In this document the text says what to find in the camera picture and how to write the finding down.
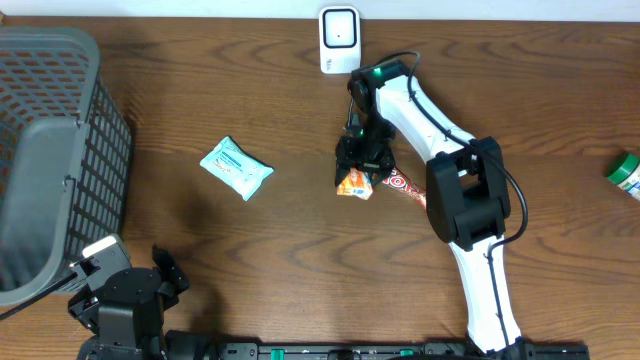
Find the red chocolate bar wrapper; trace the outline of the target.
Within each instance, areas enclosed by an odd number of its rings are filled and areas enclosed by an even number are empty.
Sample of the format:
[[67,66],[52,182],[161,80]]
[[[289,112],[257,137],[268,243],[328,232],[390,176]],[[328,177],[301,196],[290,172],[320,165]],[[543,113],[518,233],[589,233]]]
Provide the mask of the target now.
[[427,208],[426,190],[411,181],[399,169],[394,168],[391,171],[390,175],[386,179],[384,179],[382,183],[412,198],[417,203],[419,203],[423,209]]

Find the white barcode scanner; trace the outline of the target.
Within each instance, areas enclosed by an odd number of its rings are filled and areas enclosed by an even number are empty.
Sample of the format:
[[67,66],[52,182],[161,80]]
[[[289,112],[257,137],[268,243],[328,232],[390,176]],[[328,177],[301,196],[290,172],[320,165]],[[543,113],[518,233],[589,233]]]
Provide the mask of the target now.
[[361,63],[360,13],[352,6],[328,6],[319,13],[320,69],[349,74]]

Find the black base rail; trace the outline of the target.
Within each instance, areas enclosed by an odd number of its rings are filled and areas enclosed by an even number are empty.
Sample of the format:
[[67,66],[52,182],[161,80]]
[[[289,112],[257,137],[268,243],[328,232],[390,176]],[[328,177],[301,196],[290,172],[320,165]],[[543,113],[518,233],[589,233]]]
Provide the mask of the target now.
[[484,354],[465,342],[427,342],[401,345],[259,345],[226,343],[218,346],[217,360],[590,360],[586,345],[539,345],[516,342],[506,350]]

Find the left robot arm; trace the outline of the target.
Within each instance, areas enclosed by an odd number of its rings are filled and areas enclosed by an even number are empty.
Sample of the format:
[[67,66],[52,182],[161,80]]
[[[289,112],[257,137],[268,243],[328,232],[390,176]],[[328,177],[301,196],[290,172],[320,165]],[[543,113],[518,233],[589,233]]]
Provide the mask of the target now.
[[152,268],[134,267],[120,240],[110,236],[82,251],[71,270],[85,282],[68,302],[69,314],[93,336],[80,360],[204,360],[218,357],[206,336],[164,331],[164,313],[190,287],[183,270],[165,249],[152,248]]

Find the orange snack packet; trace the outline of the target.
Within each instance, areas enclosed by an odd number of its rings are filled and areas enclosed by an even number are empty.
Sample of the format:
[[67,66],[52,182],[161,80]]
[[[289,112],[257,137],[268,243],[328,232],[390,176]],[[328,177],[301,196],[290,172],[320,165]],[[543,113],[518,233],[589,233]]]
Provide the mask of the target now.
[[338,185],[336,193],[341,196],[357,197],[368,200],[373,194],[373,187],[364,172],[352,168]]

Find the green lid jar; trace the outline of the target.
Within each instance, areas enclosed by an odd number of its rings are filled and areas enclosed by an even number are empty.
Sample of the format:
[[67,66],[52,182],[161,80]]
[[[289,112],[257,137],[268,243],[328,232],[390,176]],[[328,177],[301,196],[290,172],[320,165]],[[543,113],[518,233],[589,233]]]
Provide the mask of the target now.
[[605,177],[609,182],[639,199],[639,157],[626,152],[618,156],[609,166]]

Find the grey plastic basket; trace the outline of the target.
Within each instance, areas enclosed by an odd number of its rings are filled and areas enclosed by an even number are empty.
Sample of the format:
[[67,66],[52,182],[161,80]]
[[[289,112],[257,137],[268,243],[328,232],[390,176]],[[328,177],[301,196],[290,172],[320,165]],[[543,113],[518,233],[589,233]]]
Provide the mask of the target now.
[[1,30],[1,303],[67,275],[121,230],[132,131],[100,78],[87,33]]

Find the teal wet wipes pack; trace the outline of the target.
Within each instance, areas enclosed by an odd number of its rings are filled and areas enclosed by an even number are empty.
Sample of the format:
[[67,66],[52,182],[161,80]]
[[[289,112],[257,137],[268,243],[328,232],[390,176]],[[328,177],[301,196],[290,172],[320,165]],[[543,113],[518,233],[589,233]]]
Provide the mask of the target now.
[[274,169],[249,156],[230,137],[223,138],[199,165],[248,201]]

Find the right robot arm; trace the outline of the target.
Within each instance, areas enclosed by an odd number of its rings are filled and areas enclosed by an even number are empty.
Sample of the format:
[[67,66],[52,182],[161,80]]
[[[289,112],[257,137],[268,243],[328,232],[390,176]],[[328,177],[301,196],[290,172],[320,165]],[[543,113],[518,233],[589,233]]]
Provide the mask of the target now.
[[390,177],[390,143],[401,133],[426,165],[426,213],[452,250],[467,303],[467,335],[478,352],[504,354],[521,331],[504,270],[509,193],[519,189],[505,169],[499,144],[455,125],[421,90],[415,69],[388,58],[352,72],[351,115],[336,146],[335,182],[357,170],[371,185]]

